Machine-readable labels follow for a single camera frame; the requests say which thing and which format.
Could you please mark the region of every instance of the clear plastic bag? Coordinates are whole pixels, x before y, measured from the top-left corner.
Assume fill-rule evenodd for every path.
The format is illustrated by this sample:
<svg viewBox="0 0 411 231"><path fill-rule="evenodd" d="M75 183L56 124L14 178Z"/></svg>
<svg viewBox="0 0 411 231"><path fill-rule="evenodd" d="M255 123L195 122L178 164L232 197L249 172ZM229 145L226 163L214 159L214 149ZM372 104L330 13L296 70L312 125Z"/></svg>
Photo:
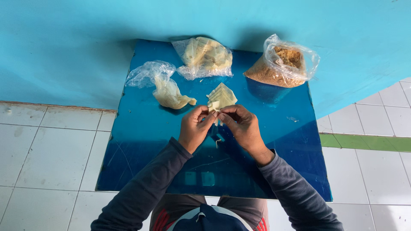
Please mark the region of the clear plastic bag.
<svg viewBox="0 0 411 231"><path fill-rule="evenodd" d="M152 94L164 107L180 109L187 103L195 105L197 100L181 95L177 83L170 78L174 72L175 66L171 63L160 60L145 62L130 71L125 85L138 88L155 86Z"/></svg>
<svg viewBox="0 0 411 231"><path fill-rule="evenodd" d="M172 42L172 44L185 64L179 67L177 72L187 80L208 76L233 76L231 73L233 54L219 42L197 37Z"/></svg>
<svg viewBox="0 0 411 231"><path fill-rule="evenodd" d="M275 47L300 52L301 68L298 69L284 64L283 60L276 54ZM276 34L271 35L264 42L263 59L266 65L281 73L284 77L304 81L314 78L320 62L320 56L315 51L294 42L282 41Z"/></svg>
<svg viewBox="0 0 411 231"><path fill-rule="evenodd" d="M292 88L315 79L319 62L315 51L282 41L273 34L264 42L262 57L244 75L262 83Z"/></svg>

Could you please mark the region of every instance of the blue wall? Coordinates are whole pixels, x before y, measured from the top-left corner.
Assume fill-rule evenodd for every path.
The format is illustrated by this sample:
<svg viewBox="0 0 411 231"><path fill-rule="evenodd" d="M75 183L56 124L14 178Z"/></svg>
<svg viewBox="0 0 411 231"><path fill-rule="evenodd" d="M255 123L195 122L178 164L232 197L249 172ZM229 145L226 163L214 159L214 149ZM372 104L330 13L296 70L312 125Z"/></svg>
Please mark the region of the blue wall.
<svg viewBox="0 0 411 231"><path fill-rule="evenodd" d="M406 0L2 0L0 100L116 109L135 38L208 35L262 51L277 33L316 50L317 117L410 76Z"/></svg>

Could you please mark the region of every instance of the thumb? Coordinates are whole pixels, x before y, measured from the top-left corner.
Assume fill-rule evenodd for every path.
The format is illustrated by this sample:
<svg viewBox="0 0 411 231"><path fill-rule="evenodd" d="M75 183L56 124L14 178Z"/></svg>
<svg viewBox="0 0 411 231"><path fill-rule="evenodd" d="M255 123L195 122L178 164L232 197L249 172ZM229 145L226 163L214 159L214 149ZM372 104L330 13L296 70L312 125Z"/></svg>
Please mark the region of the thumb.
<svg viewBox="0 0 411 231"><path fill-rule="evenodd" d="M220 113L218 118L223 121L229 127L229 129L234 132L238 128L238 124L226 113Z"/></svg>
<svg viewBox="0 0 411 231"><path fill-rule="evenodd" d="M216 120L217 117L217 112L215 111L214 113L208 114L208 116L204 119L204 121L201 123L202 126L210 128L212 123Z"/></svg>

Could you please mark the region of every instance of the floor tile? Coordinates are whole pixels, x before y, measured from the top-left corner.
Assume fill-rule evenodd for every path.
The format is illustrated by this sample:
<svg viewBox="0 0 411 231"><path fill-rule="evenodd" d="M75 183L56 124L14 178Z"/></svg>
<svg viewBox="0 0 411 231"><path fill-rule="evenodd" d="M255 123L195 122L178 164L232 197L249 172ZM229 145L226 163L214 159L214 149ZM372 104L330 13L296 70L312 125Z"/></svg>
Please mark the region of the floor tile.
<svg viewBox="0 0 411 231"><path fill-rule="evenodd" d="M399 154L401 156L402 163L404 164L405 172L408 176L408 181L411 184L411 152L400 152Z"/></svg>
<svg viewBox="0 0 411 231"><path fill-rule="evenodd" d="M103 111L97 130L111 132L116 115L115 111Z"/></svg>
<svg viewBox="0 0 411 231"><path fill-rule="evenodd" d="M356 152L371 204L411 205L411 186L398 152Z"/></svg>
<svg viewBox="0 0 411 231"><path fill-rule="evenodd" d="M323 147L333 202L368 204L355 149Z"/></svg>
<svg viewBox="0 0 411 231"><path fill-rule="evenodd" d="M103 163L104 154L106 153L107 143L110 138L110 132L97 131L93 141L93 146L88 157L87 166L81 181L80 190L94 191L96 188L97 178Z"/></svg>
<svg viewBox="0 0 411 231"><path fill-rule="evenodd" d="M13 192L13 187L0 186L0 220L6 210L7 203Z"/></svg>
<svg viewBox="0 0 411 231"><path fill-rule="evenodd" d="M48 107L40 126L96 130L101 115L98 110Z"/></svg>
<svg viewBox="0 0 411 231"><path fill-rule="evenodd" d="M17 187L78 190L95 131L40 127Z"/></svg>
<svg viewBox="0 0 411 231"><path fill-rule="evenodd" d="M218 201L220 200L220 197L219 196L206 196L205 200L208 205L216 206L218 204Z"/></svg>
<svg viewBox="0 0 411 231"><path fill-rule="evenodd" d="M393 136L384 106L357 104L358 115L366 135Z"/></svg>
<svg viewBox="0 0 411 231"><path fill-rule="evenodd" d="M334 134L334 137L337 139L342 148L370 149L361 138L362 136Z"/></svg>
<svg viewBox="0 0 411 231"><path fill-rule="evenodd" d="M403 137L386 137L386 139L399 152L411 152L411 138Z"/></svg>
<svg viewBox="0 0 411 231"><path fill-rule="evenodd" d="M344 230L375 231L369 205L328 203Z"/></svg>
<svg viewBox="0 0 411 231"><path fill-rule="evenodd" d="M411 206L371 205L376 231L410 231Z"/></svg>
<svg viewBox="0 0 411 231"><path fill-rule="evenodd" d="M384 106L410 107L399 82L380 91L380 96Z"/></svg>
<svg viewBox="0 0 411 231"><path fill-rule="evenodd" d="M326 115L317 119L318 132L332 133L330 118Z"/></svg>
<svg viewBox="0 0 411 231"><path fill-rule="evenodd" d="M385 107L396 136L411 137L411 108Z"/></svg>
<svg viewBox="0 0 411 231"><path fill-rule="evenodd" d="M398 151L384 136L361 136L361 139L371 150Z"/></svg>
<svg viewBox="0 0 411 231"><path fill-rule="evenodd" d="M117 193L112 192L79 192L74 205L73 215L68 231L90 231L91 223L98 218L105 207Z"/></svg>
<svg viewBox="0 0 411 231"><path fill-rule="evenodd" d="M329 117L334 133L364 134L355 104L333 112Z"/></svg>
<svg viewBox="0 0 411 231"><path fill-rule="evenodd" d="M320 140L323 147L341 147L333 134L320 134Z"/></svg>
<svg viewBox="0 0 411 231"><path fill-rule="evenodd" d="M150 213L148 215L148 218L143 221L143 227L140 229L140 231L149 231L150 230L151 214L152 213Z"/></svg>
<svg viewBox="0 0 411 231"><path fill-rule="evenodd" d="M77 192L14 188L0 231L66 231Z"/></svg>
<svg viewBox="0 0 411 231"><path fill-rule="evenodd" d="M405 97L407 97L408 104L411 105L411 83L410 82L400 82L402 89L404 90Z"/></svg>
<svg viewBox="0 0 411 231"><path fill-rule="evenodd" d="M380 94L377 92L357 102L357 104L383 105Z"/></svg>
<svg viewBox="0 0 411 231"><path fill-rule="evenodd" d="M403 80L401 80L401 81L404 81L404 82L411 82L411 77L405 78L405 79L403 79Z"/></svg>
<svg viewBox="0 0 411 231"><path fill-rule="evenodd" d="M0 124L0 185L14 186L38 127Z"/></svg>
<svg viewBox="0 0 411 231"><path fill-rule="evenodd" d="M291 222L288 220L288 215L285 213L281 204L277 200L267 200L268 219L271 225L270 230L275 231L295 231L291 227Z"/></svg>
<svg viewBox="0 0 411 231"><path fill-rule="evenodd" d="M0 123L38 126L47 106L0 103Z"/></svg>

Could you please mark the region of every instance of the table top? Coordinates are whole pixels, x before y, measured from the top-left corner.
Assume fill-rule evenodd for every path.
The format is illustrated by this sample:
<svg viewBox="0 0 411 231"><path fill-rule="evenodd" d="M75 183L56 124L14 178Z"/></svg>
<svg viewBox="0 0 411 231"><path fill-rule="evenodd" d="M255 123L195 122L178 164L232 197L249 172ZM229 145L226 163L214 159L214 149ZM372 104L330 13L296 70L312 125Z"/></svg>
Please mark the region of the table top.
<svg viewBox="0 0 411 231"><path fill-rule="evenodd" d="M138 40L130 70L147 61L183 65L171 43ZM233 77L212 76L187 81L177 72L171 77L182 95L207 104L206 97L221 82L233 90L238 102L257 115L268 148L298 171L325 199L332 201L326 166L308 83L281 88L243 76L262 53L233 51ZM96 190L119 191L180 133L181 118L194 106L164 108L153 97L155 87L124 87L111 131ZM275 199L254 160L235 141L227 126L212 126L201 146L175 176L167 193Z"/></svg>

